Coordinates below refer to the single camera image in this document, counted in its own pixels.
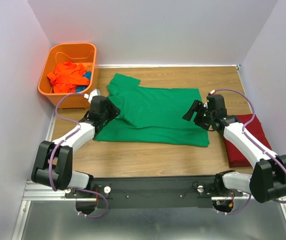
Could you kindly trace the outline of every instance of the blue cloth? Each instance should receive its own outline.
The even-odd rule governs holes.
[[[76,92],[79,93],[79,92],[85,90],[87,87],[88,87],[88,86],[78,86],[78,87],[76,88]]]
[[[92,77],[92,72],[91,72],[91,71],[88,71],[87,73],[85,73],[85,74],[83,75],[83,77],[88,78],[89,81],[90,81],[90,80],[91,80],[91,77]]]
[[[91,72],[91,71],[88,71],[87,73],[85,73],[85,74],[83,75],[83,77],[88,78],[89,82],[91,82],[92,72]],[[88,87],[88,86],[78,86],[78,87],[76,88],[76,92],[79,93],[79,92],[85,90],[87,87]]]

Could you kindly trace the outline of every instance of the metal floor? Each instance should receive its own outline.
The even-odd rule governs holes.
[[[280,204],[255,200],[230,216],[188,207],[111,209],[99,219],[78,216],[74,201],[31,201],[22,239],[286,240],[286,221]]]

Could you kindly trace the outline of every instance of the black metal base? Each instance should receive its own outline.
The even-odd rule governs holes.
[[[104,193],[104,187],[109,186],[109,194]],[[203,192],[197,190],[203,186]],[[169,176],[169,177],[120,177],[95,178],[94,188],[109,203],[109,209],[153,209],[153,208],[212,208],[212,197],[226,197],[214,190],[214,176]],[[71,192],[66,198],[95,198],[93,194]],[[93,202],[86,204],[77,201],[78,211],[85,212],[93,208]],[[105,208],[105,202],[98,200],[97,208]]]

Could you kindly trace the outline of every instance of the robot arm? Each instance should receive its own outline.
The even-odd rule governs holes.
[[[60,190],[67,188],[92,189],[92,175],[72,170],[73,154],[84,143],[92,140],[106,124],[119,115],[120,111],[104,96],[90,95],[89,101],[91,102],[91,107],[79,121],[80,126],[76,126],[66,135],[53,142],[43,141],[39,145],[32,172],[33,182],[51,186],[48,160],[54,147],[63,141],[55,152],[57,163],[52,168],[55,187]]]
[[[252,194],[260,203],[286,196],[286,175],[266,153],[281,162],[285,169],[286,155],[278,156],[243,129],[236,116],[228,116],[222,95],[207,96],[206,104],[194,101],[183,119],[190,121],[195,112],[193,121],[197,126],[205,130],[212,126],[214,131],[234,144],[254,168],[253,174],[240,174],[232,170],[216,174],[215,188],[220,194],[226,194],[229,189],[241,190]]]

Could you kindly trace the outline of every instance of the green shirt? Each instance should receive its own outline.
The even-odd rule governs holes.
[[[107,86],[108,98],[121,113],[96,140],[208,146],[207,131],[182,119],[194,100],[201,101],[197,88],[151,88],[139,83],[133,77],[114,76]]]

